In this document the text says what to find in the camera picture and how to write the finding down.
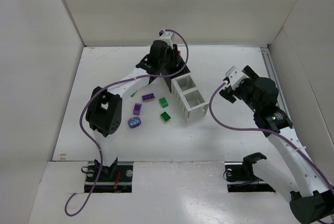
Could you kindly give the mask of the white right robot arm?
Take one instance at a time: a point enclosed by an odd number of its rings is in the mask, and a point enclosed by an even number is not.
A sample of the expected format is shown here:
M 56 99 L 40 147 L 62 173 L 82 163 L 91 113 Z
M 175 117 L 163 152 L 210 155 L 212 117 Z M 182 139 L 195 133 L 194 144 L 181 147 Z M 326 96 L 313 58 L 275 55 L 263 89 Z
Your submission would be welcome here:
M 296 136 L 293 123 L 278 106 L 276 83 L 258 76 L 249 66 L 239 70 L 231 67 L 219 92 L 227 101 L 242 100 L 253 112 L 257 128 L 276 148 L 291 175 L 277 169 L 260 152 L 243 158 L 242 162 L 225 165 L 225 176 L 235 186 L 265 181 L 289 203 L 300 223 L 313 223 L 333 216 L 333 185 L 311 161 Z

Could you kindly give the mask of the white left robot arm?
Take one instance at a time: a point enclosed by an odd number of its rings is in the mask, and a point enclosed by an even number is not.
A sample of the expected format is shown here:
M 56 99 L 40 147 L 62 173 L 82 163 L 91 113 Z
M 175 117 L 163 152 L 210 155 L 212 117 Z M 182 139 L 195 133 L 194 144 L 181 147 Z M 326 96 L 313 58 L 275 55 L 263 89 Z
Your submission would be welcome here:
M 125 78 L 93 90 L 91 99 L 83 109 L 86 114 L 80 116 L 80 127 L 83 128 L 85 118 L 90 129 L 103 137 L 114 134 L 122 121 L 124 100 L 156 78 L 164 78 L 170 85 L 171 79 L 189 73 L 186 64 L 187 60 L 182 59 L 172 39 L 153 41 L 149 53 Z

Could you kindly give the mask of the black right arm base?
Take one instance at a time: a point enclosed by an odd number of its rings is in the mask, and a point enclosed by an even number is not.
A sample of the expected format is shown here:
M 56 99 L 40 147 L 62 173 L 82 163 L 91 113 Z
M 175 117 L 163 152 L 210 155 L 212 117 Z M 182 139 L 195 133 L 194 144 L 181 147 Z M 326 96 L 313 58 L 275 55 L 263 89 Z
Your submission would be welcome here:
M 243 158 L 243 161 L 228 161 L 224 163 L 223 177 L 227 182 L 228 193 L 272 192 L 275 190 L 253 173 L 253 164 L 267 157 L 260 152 Z

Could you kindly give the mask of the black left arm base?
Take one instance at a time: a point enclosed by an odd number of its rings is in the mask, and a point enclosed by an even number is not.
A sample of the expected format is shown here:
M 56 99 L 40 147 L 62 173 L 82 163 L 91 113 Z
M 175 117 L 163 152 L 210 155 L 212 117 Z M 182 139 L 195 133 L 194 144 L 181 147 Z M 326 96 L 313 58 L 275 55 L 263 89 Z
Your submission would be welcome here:
M 84 191 L 89 193 L 97 178 L 100 163 L 98 160 L 88 163 L 81 168 L 85 174 Z M 131 193 L 133 180 L 133 162 L 119 162 L 117 160 L 111 166 L 103 166 L 101 174 L 93 189 L 93 193 Z

